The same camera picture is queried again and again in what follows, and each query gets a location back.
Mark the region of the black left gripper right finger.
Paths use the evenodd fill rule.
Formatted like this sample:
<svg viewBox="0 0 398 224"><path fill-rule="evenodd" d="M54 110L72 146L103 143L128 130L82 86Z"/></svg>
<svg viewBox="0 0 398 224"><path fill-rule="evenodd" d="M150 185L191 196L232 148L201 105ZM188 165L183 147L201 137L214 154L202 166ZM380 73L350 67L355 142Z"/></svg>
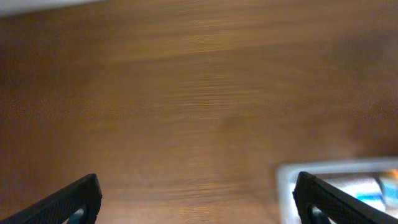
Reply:
<svg viewBox="0 0 398 224"><path fill-rule="evenodd" d="M397 224L397 219L308 173L300 172L293 198L302 224Z"/></svg>

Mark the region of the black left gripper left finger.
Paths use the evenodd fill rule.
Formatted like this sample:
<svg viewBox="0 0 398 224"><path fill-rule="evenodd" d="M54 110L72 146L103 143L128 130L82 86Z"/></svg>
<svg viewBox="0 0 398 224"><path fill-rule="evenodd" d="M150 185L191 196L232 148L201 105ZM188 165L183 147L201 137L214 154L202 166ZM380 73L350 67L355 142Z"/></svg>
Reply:
<svg viewBox="0 0 398 224"><path fill-rule="evenodd" d="M88 174L39 202L7 217L2 224L95 224L102 193L96 174Z"/></svg>

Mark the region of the white toothpaste box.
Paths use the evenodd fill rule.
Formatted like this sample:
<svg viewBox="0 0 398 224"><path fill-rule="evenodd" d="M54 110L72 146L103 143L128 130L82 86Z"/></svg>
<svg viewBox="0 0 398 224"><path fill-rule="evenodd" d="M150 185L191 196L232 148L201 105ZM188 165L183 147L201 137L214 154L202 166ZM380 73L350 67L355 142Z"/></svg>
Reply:
<svg viewBox="0 0 398 224"><path fill-rule="evenodd" d="M387 177L354 176L325 180L328 184L372 208L397 218L397 180Z"/></svg>

